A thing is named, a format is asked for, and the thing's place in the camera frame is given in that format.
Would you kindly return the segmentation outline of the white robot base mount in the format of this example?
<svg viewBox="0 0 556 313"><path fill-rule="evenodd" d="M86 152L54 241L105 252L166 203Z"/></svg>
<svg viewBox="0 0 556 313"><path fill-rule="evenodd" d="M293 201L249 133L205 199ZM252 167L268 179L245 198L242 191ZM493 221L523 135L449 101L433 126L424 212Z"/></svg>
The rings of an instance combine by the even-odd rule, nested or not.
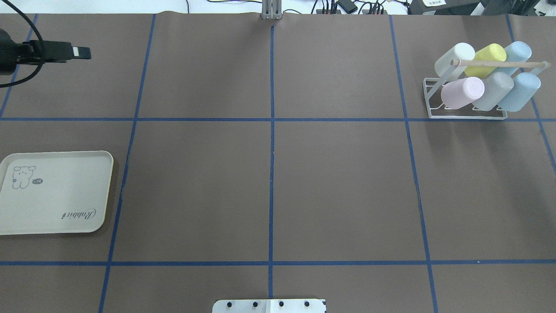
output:
<svg viewBox="0 0 556 313"><path fill-rule="evenodd" d="M218 300L213 313L326 313L322 299L242 299Z"/></svg>

